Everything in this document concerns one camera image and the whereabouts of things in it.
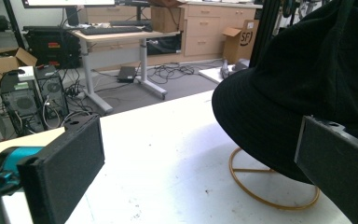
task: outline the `desk leg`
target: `desk leg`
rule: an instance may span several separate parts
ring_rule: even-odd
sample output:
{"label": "desk leg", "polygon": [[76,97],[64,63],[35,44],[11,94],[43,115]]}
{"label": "desk leg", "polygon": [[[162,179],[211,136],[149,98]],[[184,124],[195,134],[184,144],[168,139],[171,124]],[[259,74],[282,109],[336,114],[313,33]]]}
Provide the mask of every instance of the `desk leg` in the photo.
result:
{"label": "desk leg", "polygon": [[92,82],[92,75],[90,70],[90,61],[89,61],[89,51],[87,49],[87,43],[85,40],[80,39],[81,51],[82,51],[82,60],[84,67],[84,75],[86,78],[86,87],[85,94],[93,101],[97,106],[99,106],[105,114],[110,114],[113,112],[112,106],[110,106],[103,98],[97,95],[94,92],[94,84]]}
{"label": "desk leg", "polygon": [[145,85],[149,90],[151,91],[157,91],[161,94],[162,99],[165,100],[165,95],[168,93],[161,87],[155,85],[154,83],[147,80],[147,45],[146,45],[146,39],[141,39],[140,41],[140,57],[141,57],[141,76],[137,77],[136,79]]}

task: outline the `computer tower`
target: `computer tower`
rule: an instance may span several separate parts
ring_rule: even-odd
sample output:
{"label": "computer tower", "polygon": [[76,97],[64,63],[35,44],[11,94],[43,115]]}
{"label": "computer tower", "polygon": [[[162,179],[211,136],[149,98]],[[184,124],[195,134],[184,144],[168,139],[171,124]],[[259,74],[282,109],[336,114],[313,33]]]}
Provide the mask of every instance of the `computer tower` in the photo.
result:
{"label": "computer tower", "polygon": [[58,26],[24,26],[28,51],[37,58],[37,64],[50,64],[57,68],[80,66],[80,44],[78,37],[69,34],[69,29]]}
{"label": "computer tower", "polygon": [[2,103],[17,135],[40,133],[47,129],[34,80],[20,81],[17,72],[8,72],[2,76],[0,87]]}
{"label": "computer tower", "polygon": [[45,117],[47,119],[64,118],[68,115],[62,79],[54,66],[35,70],[36,81],[39,86],[42,101],[45,105]]}

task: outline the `cardboard box with text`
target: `cardboard box with text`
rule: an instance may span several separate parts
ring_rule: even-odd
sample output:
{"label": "cardboard box with text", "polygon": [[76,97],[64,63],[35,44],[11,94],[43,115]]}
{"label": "cardboard box with text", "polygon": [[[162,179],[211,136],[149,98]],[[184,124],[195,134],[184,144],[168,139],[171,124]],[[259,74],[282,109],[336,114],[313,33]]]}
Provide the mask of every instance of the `cardboard box with text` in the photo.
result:
{"label": "cardboard box with text", "polygon": [[251,59],[257,27],[258,20],[247,20],[242,28],[227,27],[224,30],[226,41],[223,58],[227,59],[229,64],[236,63],[240,58]]}

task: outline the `black hat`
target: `black hat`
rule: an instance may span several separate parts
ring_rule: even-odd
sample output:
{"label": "black hat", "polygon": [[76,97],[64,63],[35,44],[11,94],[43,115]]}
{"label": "black hat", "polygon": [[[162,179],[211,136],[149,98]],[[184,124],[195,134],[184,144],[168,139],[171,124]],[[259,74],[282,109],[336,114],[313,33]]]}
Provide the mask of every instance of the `black hat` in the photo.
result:
{"label": "black hat", "polygon": [[224,79],[212,103],[243,150],[311,183],[294,162],[302,117],[358,125],[358,1],[332,1],[273,37],[260,63]]}

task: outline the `gray carpet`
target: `gray carpet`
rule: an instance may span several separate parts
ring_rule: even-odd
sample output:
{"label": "gray carpet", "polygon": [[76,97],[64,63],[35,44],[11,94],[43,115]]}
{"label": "gray carpet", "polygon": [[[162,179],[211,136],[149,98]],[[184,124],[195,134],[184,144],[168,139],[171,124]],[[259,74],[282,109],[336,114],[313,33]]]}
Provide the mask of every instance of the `gray carpet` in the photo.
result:
{"label": "gray carpet", "polygon": [[[118,71],[101,73],[95,72],[93,73],[93,83],[95,86],[95,92],[114,108],[112,114],[117,114],[204,91],[211,91],[217,84],[205,77],[200,76],[199,70],[218,67],[221,66],[221,64],[221,60],[216,60],[200,63],[172,63],[148,68],[148,79],[168,92],[165,96],[165,100],[162,99],[159,93],[150,91],[137,81],[130,84],[118,83]],[[84,73],[81,68],[76,70],[71,69],[65,75],[64,87],[68,88],[71,85],[74,86],[77,79],[79,80],[78,83],[80,86],[85,85]],[[101,108],[90,101],[87,97],[83,100],[78,100],[77,98],[73,98],[73,100],[71,100],[68,98],[68,105],[70,111],[87,109],[88,111],[93,111],[105,116]],[[7,138],[16,137],[10,123],[10,119],[8,117],[4,117],[4,122],[7,126]],[[48,122],[55,123],[55,120],[48,120]]]}

